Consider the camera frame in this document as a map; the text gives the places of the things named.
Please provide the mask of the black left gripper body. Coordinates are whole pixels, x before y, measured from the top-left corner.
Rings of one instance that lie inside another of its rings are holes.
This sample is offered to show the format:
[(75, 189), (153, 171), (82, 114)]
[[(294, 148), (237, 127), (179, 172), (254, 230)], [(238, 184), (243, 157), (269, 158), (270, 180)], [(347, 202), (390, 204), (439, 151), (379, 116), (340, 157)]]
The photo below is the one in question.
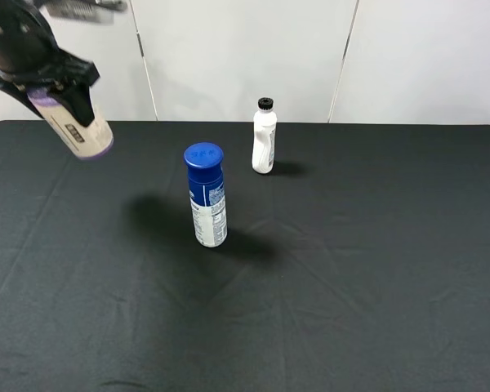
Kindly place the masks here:
[(26, 1), (0, 1), (0, 89), (18, 86), (94, 85), (94, 63), (61, 49), (50, 25)]

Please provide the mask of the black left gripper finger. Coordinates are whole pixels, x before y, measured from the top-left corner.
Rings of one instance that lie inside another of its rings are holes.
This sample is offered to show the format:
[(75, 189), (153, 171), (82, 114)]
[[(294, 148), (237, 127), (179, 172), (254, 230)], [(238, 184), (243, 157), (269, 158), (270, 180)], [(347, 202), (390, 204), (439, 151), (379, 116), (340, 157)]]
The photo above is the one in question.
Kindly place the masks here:
[(51, 98), (63, 106), (81, 126), (89, 127), (95, 120), (89, 86), (79, 83), (51, 87)]
[(13, 82), (8, 82), (0, 78), (0, 91), (7, 94), (14, 100), (20, 102), (25, 108), (29, 109), (33, 114), (38, 116), (40, 119), (43, 119), (43, 116), (29, 100), (28, 94), (25, 89), (21, 90)]

